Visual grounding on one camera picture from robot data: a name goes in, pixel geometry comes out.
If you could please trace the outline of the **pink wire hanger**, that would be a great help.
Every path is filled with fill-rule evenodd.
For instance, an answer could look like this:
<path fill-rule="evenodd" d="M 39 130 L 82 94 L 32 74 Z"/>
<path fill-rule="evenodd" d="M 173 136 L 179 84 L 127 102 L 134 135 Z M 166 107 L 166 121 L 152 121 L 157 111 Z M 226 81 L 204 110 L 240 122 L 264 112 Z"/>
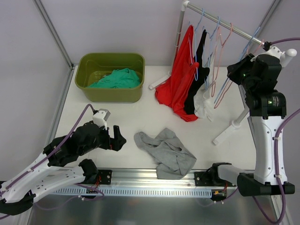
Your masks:
<path fill-rule="evenodd" d="M 223 101 L 223 99 L 224 99 L 226 93 L 227 93 L 228 90 L 230 89 L 232 83 L 233 83 L 232 81 L 229 81 L 228 84 L 225 86 L 225 88 L 224 88 L 223 92 L 221 93 L 221 96 L 220 96 L 220 98 L 218 99 L 217 103 L 214 104 L 213 109 L 217 109 L 217 108 L 219 107 L 219 105 L 220 105 L 221 102 Z"/>

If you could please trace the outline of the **white tank top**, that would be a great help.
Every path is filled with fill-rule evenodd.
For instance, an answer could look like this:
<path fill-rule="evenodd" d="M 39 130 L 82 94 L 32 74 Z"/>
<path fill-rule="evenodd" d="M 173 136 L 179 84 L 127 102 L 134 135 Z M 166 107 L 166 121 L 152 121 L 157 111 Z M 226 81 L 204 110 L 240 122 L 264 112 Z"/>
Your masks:
<path fill-rule="evenodd" d="M 217 45 L 215 45 L 214 50 L 209 55 L 210 59 L 205 64 L 205 66 L 209 66 L 209 74 L 208 78 L 205 80 L 208 82 L 208 84 L 203 84 L 197 93 L 194 96 L 194 113 L 195 115 L 200 119 L 208 119 L 211 122 L 213 121 L 213 113 L 212 113 L 212 103 L 210 100 L 210 88 L 213 85 L 213 69 L 214 69 L 214 59 L 216 54 Z"/>

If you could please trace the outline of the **grey tank top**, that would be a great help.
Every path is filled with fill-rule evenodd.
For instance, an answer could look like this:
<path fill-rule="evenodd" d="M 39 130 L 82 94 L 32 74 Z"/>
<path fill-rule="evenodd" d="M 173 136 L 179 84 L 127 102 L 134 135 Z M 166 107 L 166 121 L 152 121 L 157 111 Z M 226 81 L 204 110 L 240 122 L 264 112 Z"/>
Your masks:
<path fill-rule="evenodd" d="M 157 164 L 157 178 L 161 180 L 180 180 L 194 167 L 196 157 L 182 144 L 176 134 L 163 129 L 155 138 L 144 132 L 134 135 L 137 147 L 150 154 Z"/>

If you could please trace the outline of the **green tank top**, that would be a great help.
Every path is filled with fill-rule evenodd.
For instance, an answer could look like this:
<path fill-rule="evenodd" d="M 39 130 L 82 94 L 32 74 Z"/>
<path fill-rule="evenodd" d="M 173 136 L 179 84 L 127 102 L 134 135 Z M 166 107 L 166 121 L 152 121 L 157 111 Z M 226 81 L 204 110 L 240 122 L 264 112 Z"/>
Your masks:
<path fill-rule="evenodd" d="M 113 70 L 111 74 L 105 75 L 97 82 L 89 85 L 89 88 L 105 89 L 130 89 L 140 84 L 140 79 L 134 70 L 129 68 Z"/>

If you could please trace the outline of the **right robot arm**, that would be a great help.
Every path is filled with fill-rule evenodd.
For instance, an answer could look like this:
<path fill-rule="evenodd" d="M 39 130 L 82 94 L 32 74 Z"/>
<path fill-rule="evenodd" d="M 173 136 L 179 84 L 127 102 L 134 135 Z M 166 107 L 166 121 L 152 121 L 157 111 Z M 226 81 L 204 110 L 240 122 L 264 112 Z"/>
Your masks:
<path fill-rule="evenodd" d="M 283 125 L 286 98 L 275 89 L 282 70 L 280 59 L 269 54 L 247 55 L 227 67 L 228 78 L 245 90 L 256 149 L 255 170 L 248 173 L 230 163 L 214 163 L 209 179 L 215 186 L 225 181 L 236 185 L 242 196 L 292 195 L 283 160 Z"/>

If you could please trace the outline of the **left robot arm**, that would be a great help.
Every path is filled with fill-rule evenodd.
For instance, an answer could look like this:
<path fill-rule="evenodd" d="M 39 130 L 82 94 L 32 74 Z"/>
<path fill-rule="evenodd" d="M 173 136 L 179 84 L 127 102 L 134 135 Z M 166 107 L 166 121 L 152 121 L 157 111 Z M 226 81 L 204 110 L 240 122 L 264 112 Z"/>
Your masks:
<path fill-rule="evenodd" d="M 77 183 L 94 183 L 98 169 L 91 159 L 84 159 L 69 170 L 63 168 L 97 148 L 119 151 L 127 141 L 121 135 L 119 126 L 115 125 L 113 132 L 114 137 L 110 137 L 109 129 L 90 121 L 71 135 L 53 139 L 24 172 L 1 183 L 0 212 L 9 216 L 18 215 L 60 188 Z"/>

